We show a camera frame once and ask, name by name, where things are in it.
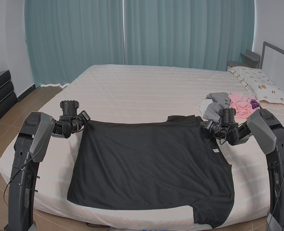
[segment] pink clothing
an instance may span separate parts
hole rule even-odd
[[[253,109],[250,104],[251,100],[257,101],[254,94],[241,94],[232,91],[228,98],[230,99],[230,107],[236,110],[235,118],[248,118],[255,110],[260,109],[259,107]]]

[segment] teal curtain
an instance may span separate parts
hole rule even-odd
[[[25,0],[35,85],[71,83],[93,64],[125,64],[122,0]]]
[[[126,64],[226,70],[252,49],[254,0],[124,0]]]

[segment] white headboard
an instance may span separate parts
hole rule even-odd
[[[284,91],[284,51],[264,42],[260,68]]]

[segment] white pillow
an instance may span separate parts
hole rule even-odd
[[[255,94],[258,101],[284,104],[284,92],[261,69],[238,66],[228,71],[239,79],[249,93]]]

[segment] mattress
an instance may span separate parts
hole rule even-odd
[[[40,111],[58,119],[59,103],[75,99],[78,112],[93,120],[115,123],[164,122],[169,115],[200,115],[199,105],[210,92],[247,93],[231,72],[177,67],[94,65],[45,104]],[[284,105],[262,102],[284,126]],[[40,163],[34,208],[67,218],[120,229],[203,230],[195,224],[190,206],[162,210],[103,210],[69,202],[67,191],[82,133],[69,139],[51,138]],[[0,172],[9,181],[14,139],[0,159]],[[246,144],[220,146],[229,164],[235,188],[233,209],[222,226],[265,216],[270,206],[266,157],[254,137]]]

